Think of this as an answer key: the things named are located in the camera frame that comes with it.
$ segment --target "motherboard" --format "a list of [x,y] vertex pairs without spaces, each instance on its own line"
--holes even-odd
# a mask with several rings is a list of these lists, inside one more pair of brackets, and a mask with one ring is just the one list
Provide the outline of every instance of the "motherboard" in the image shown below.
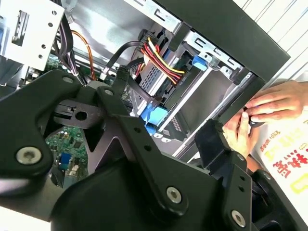
[[51,173],[57,175],[59,187],[67,188],[88,175],[88,156],[79,128],[63,127],[48,137],[46,143],[53,153]]

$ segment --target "orange cable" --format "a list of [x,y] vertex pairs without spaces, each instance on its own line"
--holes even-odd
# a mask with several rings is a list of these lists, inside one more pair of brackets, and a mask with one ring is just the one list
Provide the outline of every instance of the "orange cable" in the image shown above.
[[83,43],[86,45],[86,47],[88,49],[88,53],[89,53],[89,62],[90,62],[91,76],[92,76],[93,80],[96,80],[96,76],[95,76],[95,72],[94,72],[94,67],[93,67],[93,55],[92,55],[92,51],[91,51],[90,45],[88,44],[86,39],[81,34],[79,34],[77,31],[72,30],[72,33],[74,35],[77,35],[83,41]]

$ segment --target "screw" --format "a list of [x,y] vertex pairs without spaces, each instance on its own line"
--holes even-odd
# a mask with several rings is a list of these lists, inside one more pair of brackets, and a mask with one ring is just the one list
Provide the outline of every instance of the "screw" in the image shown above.
[[67,82],[67,83],[73,83],[74,82],[71,78],[66,77],[66,76],[62,77],[62,79],[63,79],[64,82]]
[[244,217],[238,211],[236,210],[231,211],[231,216],[238,226],[242,228],[246,226],[246,221]]
[[35,147],[25,147],[16,154],[16,159],[23,165],[36,164],[42,158],[42,153]]
[[237,157],[240,158],[240,160],[242,160],[242,161],[245,160],[245,158],[241,154],[239,154],[239,153],[237,154]]
[[112,91],[110,91],[110,90],[105,90],[105,93],[106,93],[107,95],[114,95],[114,93],[113,93]]
[[181,193],[174,187],[167,188],[167,196],[175,204],[179,204],[182,201]]
[[263,175],[264,175],[268,180],[270,180],[270,175],[269,175],[267,172],[263,172]]

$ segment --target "black metal bracket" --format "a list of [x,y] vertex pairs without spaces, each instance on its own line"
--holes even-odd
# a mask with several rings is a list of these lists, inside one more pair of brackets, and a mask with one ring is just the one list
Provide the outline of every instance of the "black metal bracket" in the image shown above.
[[210,119],[197,132],[195,142],[203,167],[222,183],[220,214],[226,227],[247,231],[270,226],[272,230],[282,231],[306,229],[304,221],[268,173],[258,170],[252,177],[247,174],[247,162],[230,149],[222,123]]
[[[0,101],[0,106],[6,112],[0,115],[1,121],[6,122],[1,129],[4,154],[0,156],[3,163],[0,177],[5,184],[1,188],[2,195],[24,194],[43,187],[53,163],[43,137],[62,125],[69,125],[84,129],[90,173],[104,166],[122,149],[120,156],[124,154],[131,162],[153,212],[176,218],[187,211],[185,192],[181,192],[178,204],[167,197],[167,188],[174,186],[167,180],[167,166],[157,169],[161,161],[158,148],[141,119],[128,115],[113,88],[106,85],[97,90],[88,86],[81,88],[75,77],[51,71]],[[21,111],[23,119],[18,118]],[[24,147],[39,150],[39,161],[30,165],[19,163],[16,153]]]
[[[1,195],[28,193],[44,185],[53,157],[37,126],[38,119],[61,100],[74,97],[79,89],[77,79],[52,71],[0,101]],[[41,157],[37,163],[25,165],[17,161],[18,151],[25,147],[38,150]],[[33,155],[31,151],[24,154]]]

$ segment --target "metal panel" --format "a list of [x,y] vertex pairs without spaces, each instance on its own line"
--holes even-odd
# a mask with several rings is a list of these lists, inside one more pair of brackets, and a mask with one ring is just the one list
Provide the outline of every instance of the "metal panel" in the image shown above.
[[[258,14],[255,19],[258,25],[269,32],[269,35],[291,56],[291,59],[264,86],[267,88],[278,79],[296,78],[304,71],[308,71],[308,1],[275,0],[262,9],[264,1],[234,0],[250,17],[254,18]],[[255,6],[255,12],[249,11],[250,5]],[[181,149],[184,147],[185,145],[182,145],[174,156],[183,156]],[[200,157],[198,152],[191,158],[192,155],[188,153],[189,161]]]
[[124,0],[146,16],[154,20],[156,23],[170,31],[176,33],[181,25],[181,21],[168,11],[158,6],[151,0]]
[[[80,32],[91,45],[93,55],[108,62],[124,43],[137,40],[142,29],[154,21],[123,0],[79,0],[71,12],[71,29]],[[83,42],[74,37],[74,47],[87,52]],[[134,48],[127,49],[119,64],[127,64]]]
[[269,81],[289,59],[230,0],[155,1],[265,81]]
[[[64,9],[47,0],[2,0],[0,15],[8,27],[1,55],[18,63],[44,70]],[[14,38],[24,29],[17,45]]]

